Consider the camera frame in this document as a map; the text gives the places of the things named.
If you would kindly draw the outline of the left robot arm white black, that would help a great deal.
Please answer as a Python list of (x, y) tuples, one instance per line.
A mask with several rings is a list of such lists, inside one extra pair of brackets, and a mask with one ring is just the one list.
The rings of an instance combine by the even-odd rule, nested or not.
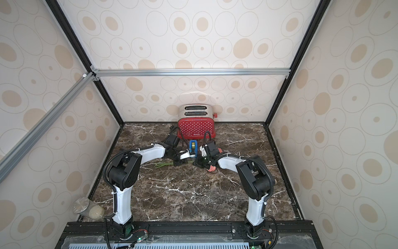
[(186, 150), (180, 150), (177, 145), (180, 138), (170, 134), (158, 143), (143, 148), (124, 150), (111, 158), (104, 167), (104, 182), (112, 188), (114, 201), (113, 214), (106, 218), (110, 226), (122, 238), (126, 239), (133, 233), (131, 192), (138, 180), (141, 165), (155, 159), (170, 159), (173, 166), (180, 166), (189, 158), (198, 155), (198, 142), (196, 140), (184, 141)]

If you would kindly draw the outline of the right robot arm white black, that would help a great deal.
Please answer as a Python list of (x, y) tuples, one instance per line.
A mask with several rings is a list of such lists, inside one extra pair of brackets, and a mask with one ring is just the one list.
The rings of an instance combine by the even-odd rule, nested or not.
[(222, 152), (214, 141), (199, 148), (196, 164), (207, 170), (221, 168), (239, 175), (241, 185), (249, 197), (245, 229), (249, 237), (258, 237), (266, 225), (265, 207), (274, 193), (275, 179), (259, 156), (245, 157)]

